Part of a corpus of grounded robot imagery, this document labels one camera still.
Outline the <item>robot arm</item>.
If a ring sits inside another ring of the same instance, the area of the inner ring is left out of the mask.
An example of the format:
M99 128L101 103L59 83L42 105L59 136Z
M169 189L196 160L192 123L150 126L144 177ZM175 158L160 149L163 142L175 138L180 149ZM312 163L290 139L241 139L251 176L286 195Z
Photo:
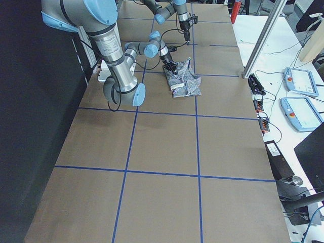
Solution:
M179 19L180 29L184 32L184 39L187 42L190 41L190 15L188 13L185 0L171 1L166 7L161 8L155 3L155 1L152 0L140 2L147 6L154 14L154 19L158 22L158 24L163 24L167 19L176 13Z
M82 26L91 37L106 62L111 76L103 86L109 103L117 105L142 105L146 89L131 73L131 66L138 55L153 58L160 55L164 67L174 72L173 61L161 35L154 31L146 43L129 43L121 48L117 31L117 5L115 1L42 1L43 22L52 28L77 32Z

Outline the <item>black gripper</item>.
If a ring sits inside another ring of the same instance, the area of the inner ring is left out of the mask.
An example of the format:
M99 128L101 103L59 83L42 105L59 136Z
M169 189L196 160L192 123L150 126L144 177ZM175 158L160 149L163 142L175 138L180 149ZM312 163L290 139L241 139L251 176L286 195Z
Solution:
M174 74L174 75L178 74L178 71L177 71L178 63L173 61L173 58L172 58L170 53L162 55L160 57L160 59L164 64L164 73L165 73L165 75L170 74L170 73Z
M181 30L184 31L184 39L187 43L190 43L190 20L179 21Z

